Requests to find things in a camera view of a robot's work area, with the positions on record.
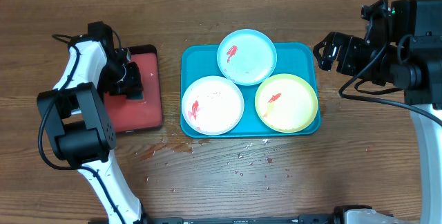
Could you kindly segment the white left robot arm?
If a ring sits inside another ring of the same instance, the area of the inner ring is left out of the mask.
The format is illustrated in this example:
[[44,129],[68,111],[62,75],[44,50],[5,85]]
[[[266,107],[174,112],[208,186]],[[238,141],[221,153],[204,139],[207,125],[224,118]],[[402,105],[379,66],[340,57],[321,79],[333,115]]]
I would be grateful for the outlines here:
[[67,45],[70,58],[53,89],[37,96],[42,160],[53,169],[82,174],[109,223],[148,223],[141,201],[117,164],[116,130],[103,102],[105,93],[142,92],[137,64],[129,49],[114,45],[117,33],[101,21],[90,23],[85,35],[53,38]]

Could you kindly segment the white plate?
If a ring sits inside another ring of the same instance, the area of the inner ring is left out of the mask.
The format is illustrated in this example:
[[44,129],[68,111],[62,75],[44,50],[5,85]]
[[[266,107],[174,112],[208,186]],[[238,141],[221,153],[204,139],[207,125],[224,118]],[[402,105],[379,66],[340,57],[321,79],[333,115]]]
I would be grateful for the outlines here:
[[181,102],[184,121],[192,130],[217,136],[232,130],[244,113],[244,98],[231,80],[206,76],[194,81]]

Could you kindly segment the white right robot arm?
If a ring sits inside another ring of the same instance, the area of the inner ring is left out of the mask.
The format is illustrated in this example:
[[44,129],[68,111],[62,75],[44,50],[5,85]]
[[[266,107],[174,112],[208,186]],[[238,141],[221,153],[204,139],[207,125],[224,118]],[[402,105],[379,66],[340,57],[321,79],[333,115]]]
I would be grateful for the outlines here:
[[313,49],[318,67],[350,76],[348,100],[410,111],[420,154],[421,223],[441,222],[441,0],[361,6],[363,38],[330,32]]

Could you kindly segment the black-handled scrub brush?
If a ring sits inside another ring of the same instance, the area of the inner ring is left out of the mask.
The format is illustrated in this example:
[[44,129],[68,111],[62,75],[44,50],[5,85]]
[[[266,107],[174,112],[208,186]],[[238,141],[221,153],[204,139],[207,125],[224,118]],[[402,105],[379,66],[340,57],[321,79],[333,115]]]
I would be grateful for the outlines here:
[[142,91],[131,92],[131,93],[127,94],[126,99],[127,100],[143,100],[144,94]]

